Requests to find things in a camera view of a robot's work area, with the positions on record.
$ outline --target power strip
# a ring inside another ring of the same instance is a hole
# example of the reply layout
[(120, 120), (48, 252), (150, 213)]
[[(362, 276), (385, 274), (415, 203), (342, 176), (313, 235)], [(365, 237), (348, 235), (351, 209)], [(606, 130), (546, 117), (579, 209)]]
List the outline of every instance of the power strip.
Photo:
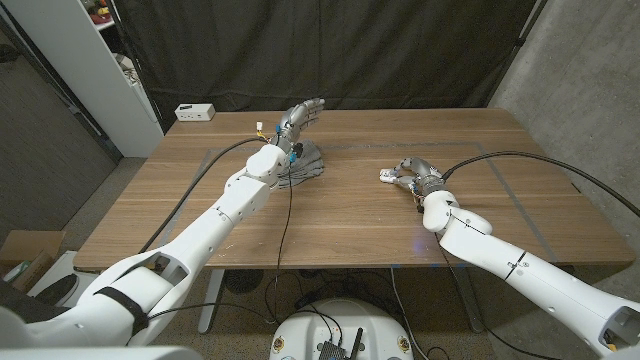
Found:
[(216, 109), (213, 104), (180, 104), (175, 113), (180, 121), (209, 121)]

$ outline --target black strap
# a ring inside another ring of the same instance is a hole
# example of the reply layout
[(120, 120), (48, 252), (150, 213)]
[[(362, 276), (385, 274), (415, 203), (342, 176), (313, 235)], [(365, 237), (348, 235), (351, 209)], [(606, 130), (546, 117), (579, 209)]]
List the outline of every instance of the black strap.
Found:
[(149, 326), (149, 318), (147, 314), (142, 310), (137, 302), (131, 300), (130, 297), (122, 293), (118, 289), (112, 287), (102, 288), (94, 293), (104, 295), (113, 299), (118, 304), (127, 309), (131, 315), (133, 315), (133, 330), (131, 331), (131, 337), (135, 336), (140, 330), (146, 329)]

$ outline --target table top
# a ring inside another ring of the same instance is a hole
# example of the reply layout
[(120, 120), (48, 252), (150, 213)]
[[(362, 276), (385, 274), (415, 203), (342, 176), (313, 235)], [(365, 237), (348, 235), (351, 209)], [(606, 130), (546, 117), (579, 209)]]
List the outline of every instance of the table top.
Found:
[[(209, 160), (255, 136), (256, 121), (275, 129), (281, 115), (217, 113), (210, 122), (176, 122), (87, 239), (75, 266), (103, 269), (136, 254)], [(325, 172), (293, 188), (283, 268), (444, 265), (411, 194), (381, 183), (380, 169), (405, 157), (421, 157), (444, 172), (487, 152), (544, 154), (503, 109), (325, 110), (302, 139), (320, 148)], [(249, 143), (223, 156), (151, 248), (175, 238), (209, 208), (225, 181), (261, 145)], [(635, 259), (622, 237), (553, 165), (492, 158), (460, 168), (447, 185), (461, 207), (493, 225), (493, 235), (547, 261), (619, 265)], [(288, 190), (272, 192), (267, 205), (233, 230), (208, 266), (274, 268), (288, 206)]]

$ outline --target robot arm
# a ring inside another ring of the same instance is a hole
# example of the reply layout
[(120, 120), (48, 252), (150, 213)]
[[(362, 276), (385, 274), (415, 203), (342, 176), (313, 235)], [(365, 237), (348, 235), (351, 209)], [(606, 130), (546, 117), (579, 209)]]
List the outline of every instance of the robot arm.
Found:
[[(417, 176), (398, 182), (393, 178), (397, 179), (400, 169), (410, 169)], [(383, 169), (380, 174), (382, 181), (409, 184), (424, 207), (423, 225), (442, 235), (440, 245), (445, 250), (505, 280), (600, 356), (638, 344), (640, 304), (600, 291), (492, 236), (491, 224), (460, 209), (453, 194), (446, 191), (440, 173), (425, 161), (405, 159), (400, 168)]]
[[(270, 192), (277, 188), (278, 173), (292, 162), (291, 152), (300, 128), (317, 120), (323, 103), (322, 99), (314, 99), (290, 109), (289, 121), (277, 135), (281, 146), (263, 146), (247, 160), (244, 169), (229, 178), (218, 201), (172, 242), (123, 259), (107, 269), (85, 290), (74, 308), (52, 320), (28, 325), (0, 308), (3, 328), (11, 329), (1, 331), (0, 345), (76, 347), (150, 343), (175, 313), (150, 321), (148, 316), (179, 307), (200, 270), (231, 230), (266, 204)], [(166, 266), (156, 273), (149, 269), (155, 263)]]

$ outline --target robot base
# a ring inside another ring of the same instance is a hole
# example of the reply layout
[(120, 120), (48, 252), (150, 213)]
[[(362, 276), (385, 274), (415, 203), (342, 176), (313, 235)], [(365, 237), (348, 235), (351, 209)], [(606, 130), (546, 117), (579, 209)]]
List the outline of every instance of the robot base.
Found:
[[(318, 312), (331, 316), (342, 328), (342, 357), (332, 355), (327, 359), (350, 359), (358, 329), (362, 337), (360, 351), (351, 360), (412, 360), (409, 337), (404, 328), (389, 314), (379, 308), (355, 299), (326, 299), (313, 303)], [(311, 306), (303, 310), (313, 311)], [(338, 345), (340, 331), (335, 323), (325, 318), (331, 334), (320, 315), (303, 312), (291, 315), (276, 331), (269, 351), (270, 360), (324, 359), (321, 357), (325, 341), (333, 337)]]

